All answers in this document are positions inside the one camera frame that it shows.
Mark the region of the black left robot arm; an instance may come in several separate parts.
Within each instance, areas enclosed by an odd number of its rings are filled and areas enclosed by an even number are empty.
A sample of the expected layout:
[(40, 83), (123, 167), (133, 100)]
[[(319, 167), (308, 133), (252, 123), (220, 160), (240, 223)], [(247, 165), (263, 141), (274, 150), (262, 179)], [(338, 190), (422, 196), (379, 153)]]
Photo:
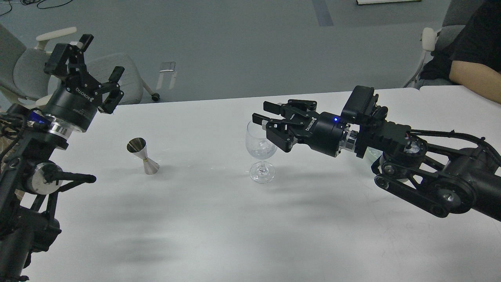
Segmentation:
[(55, 218), (57, 198), (94, 175), (64, 172), (50, 160), (52, 152), (68, 148), (67, 139), (77, 130), (86, 132), (97, 111), (111, 114), (120, 100), (116, 66), (107, 82), (92, 77), (84, 61), (93, 36), (83, 34), (75, 45), (58, 43), (44, 71), (61, 80), (61, 87), (40, 114), (23, 105), (12, 105), (1, 114), (1, 136), (11, 143), (1, 153), (1, 281), (23, 282), (22, 271), (33, 252), (48, 251), (61, 233)]

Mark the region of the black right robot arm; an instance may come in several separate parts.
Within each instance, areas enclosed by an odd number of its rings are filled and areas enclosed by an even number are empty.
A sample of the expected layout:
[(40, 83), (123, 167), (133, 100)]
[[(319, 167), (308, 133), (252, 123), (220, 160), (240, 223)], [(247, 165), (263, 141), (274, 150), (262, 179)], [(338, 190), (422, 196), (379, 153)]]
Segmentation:
[(371, 170), (375, 184), (439, 218), (476, 210), (501, 217), (500, 154), (485, 141), (455, 131), (414, 130), (387, 118), (374, 88), (356, 86), (340, 115), (318, 113), (317, 102), (290, 99), (264, 102), (282, 117), (252, 115), (266, 138), (284, 152), (303, 143), (336, 157), (341, 150), (362, 158), (368, 148), (382, 152)]

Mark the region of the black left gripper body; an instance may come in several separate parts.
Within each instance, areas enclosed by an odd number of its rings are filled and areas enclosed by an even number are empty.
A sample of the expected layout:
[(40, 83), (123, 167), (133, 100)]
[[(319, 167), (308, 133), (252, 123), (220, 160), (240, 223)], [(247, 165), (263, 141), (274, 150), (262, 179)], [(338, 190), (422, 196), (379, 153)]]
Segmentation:
[(92, 97), (84, 92), (71, 93), (60, 82), (42, 113), (69, 123), (80, 132), (86, 132), (102, 101), (102, 95)]

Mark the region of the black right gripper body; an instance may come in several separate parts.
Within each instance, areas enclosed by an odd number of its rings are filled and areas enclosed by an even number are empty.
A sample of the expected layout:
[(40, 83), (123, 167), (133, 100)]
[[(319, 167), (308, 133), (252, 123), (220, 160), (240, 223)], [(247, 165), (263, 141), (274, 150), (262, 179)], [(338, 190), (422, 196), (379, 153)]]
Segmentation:
[(310, 111), (306, 114), (306, 121), (301, 122), (296, 130), (296, 138), (298, 143), (307, 144), (314, 151), (336, 157), (349, 128), (350, 125), (340, 116)]

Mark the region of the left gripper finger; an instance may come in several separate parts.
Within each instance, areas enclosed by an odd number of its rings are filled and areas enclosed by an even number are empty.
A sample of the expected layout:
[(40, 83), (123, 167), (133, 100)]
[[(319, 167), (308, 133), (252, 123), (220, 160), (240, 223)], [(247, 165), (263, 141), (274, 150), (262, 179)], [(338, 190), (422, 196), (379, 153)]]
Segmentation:
[(92, 34), (83, 34), (75, 45), (58, 43), (55, 46), (43, 68), (46, 74), (60, 80), (52, 94), (63, 90), (75, 94), (76, 88), (79, 88), (78, 92), (98, 94), (98, 81), (89, 74), (84, 59), (84, 52), (93, 39)]
[(112, 114), (124, 97), (124, 92), (121, 91), (118, 83), (124, 70), (124, 67), (116, 66), (108, 78), (108, 82), (99, 84), (98, 87), (92, 91), (94, 95), (92, 104), (97, 107), (100, 113)]

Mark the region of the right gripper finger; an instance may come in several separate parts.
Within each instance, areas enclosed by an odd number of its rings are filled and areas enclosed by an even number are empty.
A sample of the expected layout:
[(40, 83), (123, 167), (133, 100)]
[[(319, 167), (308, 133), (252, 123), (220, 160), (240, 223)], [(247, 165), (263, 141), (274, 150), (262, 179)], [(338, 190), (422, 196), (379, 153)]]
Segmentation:
[(310, 122), (318, 120), (318, 113), (315, 112), (317, 102), (310, 100), (290, 99), (287, 103), (263, 103), (264, 111), (277, 114), (292, 122)]
[(284, 152), (290, 152), (296, 143), (309, 147), (311, 134), (306, 128), (314, 123), (313, 114), (293, 114), (292, 119), (271, 119), (261, 114), (252, 114), (252, 122), (262, 125), (265, 122), (265, 137)]

